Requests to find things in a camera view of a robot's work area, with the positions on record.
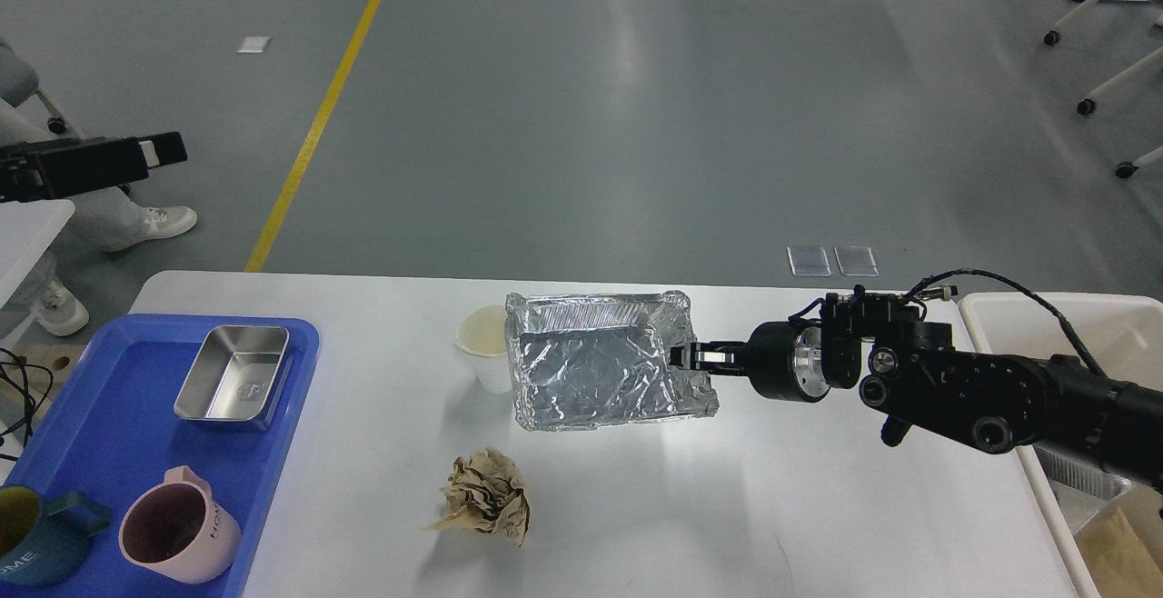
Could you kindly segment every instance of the white table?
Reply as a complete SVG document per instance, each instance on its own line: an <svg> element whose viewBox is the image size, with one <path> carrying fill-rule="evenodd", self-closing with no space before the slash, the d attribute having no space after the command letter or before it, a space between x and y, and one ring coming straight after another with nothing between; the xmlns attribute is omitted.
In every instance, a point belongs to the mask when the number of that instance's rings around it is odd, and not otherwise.
<svg viewBox="0 0 1163 598"><path fill-rule="evenodd" d="M0 204L0 305L16 291L74 209L70 200Z"/></svg>
<svg viewBox="0 0 1163 598"><path fill-rule="evenodd" d="M852 391L818 405L715 379L713 419L527 433L456 357L466 313L527 296L676 287L169 271L133 312L297 316L315 377L245 596L1076 596L1015 455L915 430ZM677 287L704 340L743 340L809 290ZM952 304L930 320L955 325ZM485 446L530 487L525 548L424 532Z"/></svg>

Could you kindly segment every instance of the pink mug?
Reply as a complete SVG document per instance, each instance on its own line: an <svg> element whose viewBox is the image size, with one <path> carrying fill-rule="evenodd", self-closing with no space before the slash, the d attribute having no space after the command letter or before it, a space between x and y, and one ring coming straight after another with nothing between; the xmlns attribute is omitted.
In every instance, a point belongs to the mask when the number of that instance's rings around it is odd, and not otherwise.
<svg viewBox="0 0 1163 598"><path fill-rule="evenodd" d="M234 561L242 531L190 467L165 472L121 520L117 542L131 563L186 584L209 582Z"/></svg>

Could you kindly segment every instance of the white sneaker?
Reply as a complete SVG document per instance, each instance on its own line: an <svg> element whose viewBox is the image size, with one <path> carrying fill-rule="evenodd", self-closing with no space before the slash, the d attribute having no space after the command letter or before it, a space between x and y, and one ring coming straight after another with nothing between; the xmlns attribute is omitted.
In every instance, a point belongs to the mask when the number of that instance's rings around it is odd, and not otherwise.
<svg viewBox="0 0 1163 598"><path fill-rule="evenodd" d="M142 222L145 222L145 232L136 241L116 249L102 250L117 252L150 239L170 239L186 234L198 222L198 213L188 207L143 207Z"/></svg>
<svg viewBox="0 0 1163 598"><path fill-rule="evenodd" d="M33 316L49 334L66 337L88 323L88 311L56 278L33 307Z"/></svg>

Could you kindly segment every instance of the gray floor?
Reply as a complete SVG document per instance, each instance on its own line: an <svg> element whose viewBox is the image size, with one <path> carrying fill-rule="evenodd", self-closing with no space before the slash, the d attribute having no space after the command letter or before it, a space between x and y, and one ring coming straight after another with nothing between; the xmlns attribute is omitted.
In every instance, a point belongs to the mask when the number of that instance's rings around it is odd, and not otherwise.
<svg viewBox="0 0 1163 598"><path fill-rule="evenodd" d="M241 270L366 0L0 0L0 31L93 133L178 129L135 187L187 236L60 275L123 313L163 268ZM789 244L876 250L878 289L989 268L1163 297L1155 6L1066 0L385 0L266 271L761 286ZM236 56L272 35L264 56ZM992 289L973 282L966 290ZM30 332L29 337L47 337Z"/></svg>

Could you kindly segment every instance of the yellow floor line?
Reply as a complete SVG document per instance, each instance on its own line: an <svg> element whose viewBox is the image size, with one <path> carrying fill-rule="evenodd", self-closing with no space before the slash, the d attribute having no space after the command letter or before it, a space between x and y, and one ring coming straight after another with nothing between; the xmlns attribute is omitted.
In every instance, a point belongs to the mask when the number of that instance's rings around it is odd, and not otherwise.
<svg viewBox="0 0 1163 598"><path fill-rule="evenodd" d="M368 5L364 6L364 13L359 17L356 31L354 31L350 42L348 42L348 50L344 51L343 59L340 60L340 67L335 70L331 84L327 87L323 102L315 113L315 121L312 122L311 130L307 130L307 137L304 138L302 147L299 148L299 155L294 158L294 165L291 168L291 173L287 175L286 183L283 184L283 191L279 192L278 200L274 200L274 207L271 209L270 216L266 216L266 225L263 226L262 234L258 234L258 241L255 243L255 249L250 252L250 259L247 262L244 269L247 272L262 271L263 265L266 263L266 255L270 255L271 245L274 244L274 237L278 237L279 228L283 227L283 220L287 215L287 208L291 207L291 200L294 200L294 193L299 191L299 183L302 181L304 175L307 173L307 168L311 166L312 155L315 155L315 147L319 145L319 138L323 135L328 119L331 119L331 111L335 109L335 102L340 100L343 85L348 81L348 73L351 72L351 66L356 63L357 56L359 56L359 48L363 47L364 36L368 35L368 29L376 17L376 10L379 9L380 1L368 0Z"/></svg>

